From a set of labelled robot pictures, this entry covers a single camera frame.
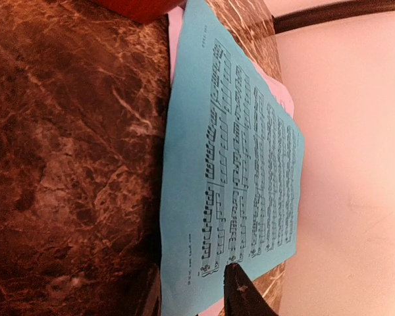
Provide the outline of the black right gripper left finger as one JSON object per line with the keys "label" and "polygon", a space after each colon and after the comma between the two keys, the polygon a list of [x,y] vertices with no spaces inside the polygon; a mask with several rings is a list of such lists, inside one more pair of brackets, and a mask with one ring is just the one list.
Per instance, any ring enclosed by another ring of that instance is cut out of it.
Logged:
{"label": "black right gripper left finger", "polygon": [[150,269],[144,278],[142,315],[161,314],[161,279],[159,269]]}

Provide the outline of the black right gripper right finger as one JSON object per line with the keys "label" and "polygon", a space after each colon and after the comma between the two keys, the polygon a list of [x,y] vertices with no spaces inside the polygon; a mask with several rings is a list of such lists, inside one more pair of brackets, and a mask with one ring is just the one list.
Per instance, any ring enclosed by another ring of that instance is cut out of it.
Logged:
{"label": "black right gripper right finger", "polygon": [[238,263],[224,269],[224,313],[226,316],[277,316]]}

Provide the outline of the blue sheet music page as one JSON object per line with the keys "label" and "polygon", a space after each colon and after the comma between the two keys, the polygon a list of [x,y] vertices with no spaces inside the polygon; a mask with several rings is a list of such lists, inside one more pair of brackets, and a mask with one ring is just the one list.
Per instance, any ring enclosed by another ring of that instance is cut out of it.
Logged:
{"label": "blue sheet music page", "polygon": [[169,101],[161,190],[163,315],[223,296],[296,252],[304,138],[205,1],[189,1]]}

